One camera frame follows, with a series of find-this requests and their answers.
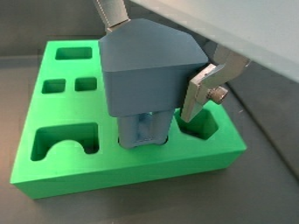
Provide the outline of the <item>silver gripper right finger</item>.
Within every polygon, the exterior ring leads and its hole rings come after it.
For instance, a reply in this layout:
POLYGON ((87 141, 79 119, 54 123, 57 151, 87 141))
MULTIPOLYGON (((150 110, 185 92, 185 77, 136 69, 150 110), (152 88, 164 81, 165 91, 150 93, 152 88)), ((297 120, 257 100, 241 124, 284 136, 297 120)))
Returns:
POLYGON ((184 103, 181 106, 181 119, 188 123, 198 114, 208 101, 221 104, 228 90, 220 85, 234 79, 249 64, 249 59, 217 45, 213 63, 189 80, 184 103))

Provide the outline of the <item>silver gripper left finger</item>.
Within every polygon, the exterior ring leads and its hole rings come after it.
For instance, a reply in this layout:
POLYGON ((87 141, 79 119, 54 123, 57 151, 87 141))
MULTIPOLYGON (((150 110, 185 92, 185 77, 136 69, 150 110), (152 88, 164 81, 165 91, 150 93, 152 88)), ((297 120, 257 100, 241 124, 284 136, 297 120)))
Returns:
POLYGON ((111 32, 120 25, 129 21, 124 0, 91 0, 97 14, 105 25, 105 30, 111 32))

